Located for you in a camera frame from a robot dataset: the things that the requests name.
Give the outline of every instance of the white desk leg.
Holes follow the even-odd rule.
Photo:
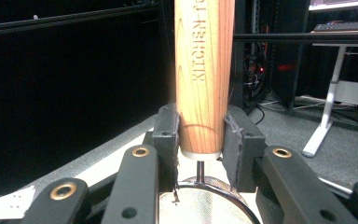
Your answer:
[[[322,116],[321,124],[313,133],[307,145],[302,150],[302,154],[306,157],[312,158],[315,156],[319,146],[321,145],[322,141],[324,140],[324,137],[327,135],[327,132],[333,123],[333,121],[330,120],[330,114],[333,108],[336,86],[338,83],[339,74],[341,72],[341,67],[344,61],[346,50],[347,50],[346,46],[339,47],[336,65],[334,67],[333,77],[331,78],[330,87],[327,93],[326,103],[324,105],[324,114]]]

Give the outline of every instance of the desk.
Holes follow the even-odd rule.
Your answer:
[[[341,67],[347,47],[358,47],[358,44],[314,44],[314,46],[339,47],[339,50],[333,77],[330,81],[327,93],[326,103],[324,105],[324,113],[321,124],[302,150],[302,154],[310,158],[315,156],[319,146],[333,123],[330,116],[334,101],[358,105],[358,83],[339,80],[339,74],[341,73]]]

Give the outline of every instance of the keyboard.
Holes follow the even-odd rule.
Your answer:
[[[314,32],[358,31],[358,21],[318,24]]]

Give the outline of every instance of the dark background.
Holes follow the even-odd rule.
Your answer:
[[[0,1],[0,22],[131,1]],[[158,13],[0,35],[0,195],[21,188],[168,103]]]

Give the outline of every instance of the wood grain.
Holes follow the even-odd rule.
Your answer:
[[[234,0],[175,1],[176,103],[182,150],[221,151],[227,113]]]

